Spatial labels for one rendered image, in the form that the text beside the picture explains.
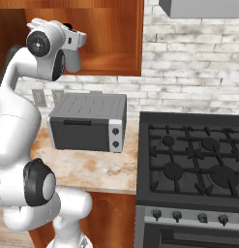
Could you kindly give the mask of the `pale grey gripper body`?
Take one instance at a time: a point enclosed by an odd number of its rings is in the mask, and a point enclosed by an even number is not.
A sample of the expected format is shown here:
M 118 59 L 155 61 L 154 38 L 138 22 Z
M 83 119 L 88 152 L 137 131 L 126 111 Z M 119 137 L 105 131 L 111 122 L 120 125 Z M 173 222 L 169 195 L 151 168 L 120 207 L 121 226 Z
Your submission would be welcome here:
M 69 73 L 76 73 L 81 69 L 80 55 L 78 50 L 64 50 L 65 66 Z

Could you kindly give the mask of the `open wooden wall cabinet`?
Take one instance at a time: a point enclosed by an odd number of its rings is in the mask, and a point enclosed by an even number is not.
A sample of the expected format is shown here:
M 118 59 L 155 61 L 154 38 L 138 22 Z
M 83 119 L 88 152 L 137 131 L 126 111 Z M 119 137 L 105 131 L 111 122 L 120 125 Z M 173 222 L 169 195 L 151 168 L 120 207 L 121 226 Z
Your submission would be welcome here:
M 144 0 L 0 0 L 0 73 L 10 47 L 23 45 L 38 17 L 70 23 L 87 34 L 82 75 L 139 76 Z

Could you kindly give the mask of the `black oven door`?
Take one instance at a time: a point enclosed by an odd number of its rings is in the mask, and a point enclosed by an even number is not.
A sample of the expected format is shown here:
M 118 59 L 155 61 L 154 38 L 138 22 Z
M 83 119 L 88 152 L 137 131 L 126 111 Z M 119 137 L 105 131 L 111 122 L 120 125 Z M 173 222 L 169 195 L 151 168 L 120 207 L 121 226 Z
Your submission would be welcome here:
M 146 224 L 143 248 L 239 248 L 239 232 Z

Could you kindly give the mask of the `grey toaster oven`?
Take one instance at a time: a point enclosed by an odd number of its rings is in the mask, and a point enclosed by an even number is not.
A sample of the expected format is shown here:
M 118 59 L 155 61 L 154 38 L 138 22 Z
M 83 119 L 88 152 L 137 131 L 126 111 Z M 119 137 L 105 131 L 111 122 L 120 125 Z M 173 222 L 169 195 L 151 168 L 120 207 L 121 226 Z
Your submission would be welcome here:
M 89 120 L 91 126 L 64 125 L 65 119 Z M 51 145 L 59 150 L 120 153 L 127 124 L 127 96 L 105 93 L 66 93 L 47 118 Z M 119 134 L 112 130 L 117 128 Z M 112 144 L 119 142 L 118 147 Z

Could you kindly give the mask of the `black gas stove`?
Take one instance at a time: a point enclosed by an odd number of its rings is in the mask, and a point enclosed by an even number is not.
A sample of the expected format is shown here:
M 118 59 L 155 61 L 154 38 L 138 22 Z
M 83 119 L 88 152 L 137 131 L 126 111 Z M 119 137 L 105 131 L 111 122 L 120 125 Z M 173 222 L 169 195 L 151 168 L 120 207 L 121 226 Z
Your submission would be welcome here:
M 158 221 L 154 209 L 162 212 Z M 140 115 L 134 248 L 143 248 L 146 224 L 239 232 L 239 115 Z

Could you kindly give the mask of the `grey range hood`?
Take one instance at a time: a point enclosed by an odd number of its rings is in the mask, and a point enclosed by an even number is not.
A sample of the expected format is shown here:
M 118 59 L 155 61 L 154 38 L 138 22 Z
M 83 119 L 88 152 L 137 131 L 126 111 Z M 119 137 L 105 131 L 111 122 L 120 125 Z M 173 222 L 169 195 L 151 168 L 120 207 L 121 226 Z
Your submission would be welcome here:
M 239 0 L 159 0 L 170 18 L 239 18 Z

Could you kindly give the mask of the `wooden base cabinet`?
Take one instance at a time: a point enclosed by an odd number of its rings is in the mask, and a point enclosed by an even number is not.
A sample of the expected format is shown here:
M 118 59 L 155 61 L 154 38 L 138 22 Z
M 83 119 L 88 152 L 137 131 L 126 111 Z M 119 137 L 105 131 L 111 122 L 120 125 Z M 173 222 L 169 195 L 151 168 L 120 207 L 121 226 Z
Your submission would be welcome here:
M 93 208 L 80 227 L 94 248 L 134 248 L 135 195 L 91 192 Z

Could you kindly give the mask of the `grey wall outlet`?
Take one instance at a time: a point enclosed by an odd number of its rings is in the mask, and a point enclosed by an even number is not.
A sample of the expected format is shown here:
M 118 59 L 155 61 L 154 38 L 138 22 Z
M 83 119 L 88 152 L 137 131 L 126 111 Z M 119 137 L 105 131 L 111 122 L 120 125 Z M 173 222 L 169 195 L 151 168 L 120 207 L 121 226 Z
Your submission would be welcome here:
M 63 95 L 64 95 L 63 90 L 53 90 L 52 91 L 52 97 L 53 97 L 54 104 L 57 104 L 61 100 Z
M 45 101 L 45 93 L 43 89 L 33 89 L 32 94 L 33 94 L 35 105 L 40 108 L 45 108 L 46 101 Z

